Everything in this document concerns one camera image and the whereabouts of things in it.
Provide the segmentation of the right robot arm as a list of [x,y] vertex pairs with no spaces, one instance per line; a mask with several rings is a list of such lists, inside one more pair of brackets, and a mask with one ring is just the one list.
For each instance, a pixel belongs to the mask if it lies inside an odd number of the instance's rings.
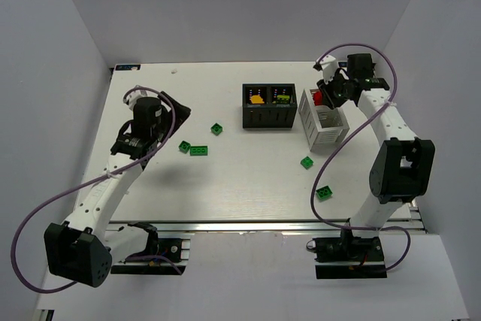
[[395,89],[375,75],[371,54],[351,54],[345,66],[332,64],[333,71],[327,63],[320,66],[322,105],[334,110],[353,102],[380,146],[369,172],[370,194],[346,224],[354,238],[371,239],[398,208],[426,193],[435,146],[406,124],[394,103]]

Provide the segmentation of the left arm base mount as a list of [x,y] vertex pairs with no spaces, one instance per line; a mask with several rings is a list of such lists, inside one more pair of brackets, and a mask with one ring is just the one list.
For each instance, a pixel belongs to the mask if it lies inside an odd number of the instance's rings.
[[107,230],[101,242],[112,255],[112,274],[181,275],[189,259],[188,238],[166,235],[146,222]]

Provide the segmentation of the orange rounded lego brick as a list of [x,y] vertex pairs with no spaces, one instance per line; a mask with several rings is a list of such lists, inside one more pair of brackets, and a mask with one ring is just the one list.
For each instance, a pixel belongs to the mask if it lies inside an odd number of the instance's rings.
[[265,104],[265,100],[260,95],[252,95],[250,97],[250,104],[252,105]]

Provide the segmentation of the red round lego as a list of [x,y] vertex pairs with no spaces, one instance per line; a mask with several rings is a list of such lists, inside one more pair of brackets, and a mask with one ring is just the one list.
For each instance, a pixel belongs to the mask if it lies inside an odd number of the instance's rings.
[[321,91],[314,92],[312,96],[313,96],[313,103],[315,106],[323,105],[323,95]]

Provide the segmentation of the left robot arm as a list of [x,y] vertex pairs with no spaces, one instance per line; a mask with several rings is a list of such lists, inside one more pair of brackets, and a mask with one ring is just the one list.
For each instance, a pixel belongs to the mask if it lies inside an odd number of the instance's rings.
[[123,101],[132,118],[119,129],[99,180],[63,223],[48,225],[44,233],[49,272],[91,287],[100,286],[120,261],[158,254],[155,226],[129,223],[112,233],[107,226],[131,185],[191,114],[166,92],[144,87]]

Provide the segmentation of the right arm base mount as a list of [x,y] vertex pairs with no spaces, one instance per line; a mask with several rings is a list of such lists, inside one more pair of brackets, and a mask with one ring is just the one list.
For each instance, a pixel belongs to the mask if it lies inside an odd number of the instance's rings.
[[315,255],[317,280],[387,278],[383,248],[379,238],[313,238],[306,249]]

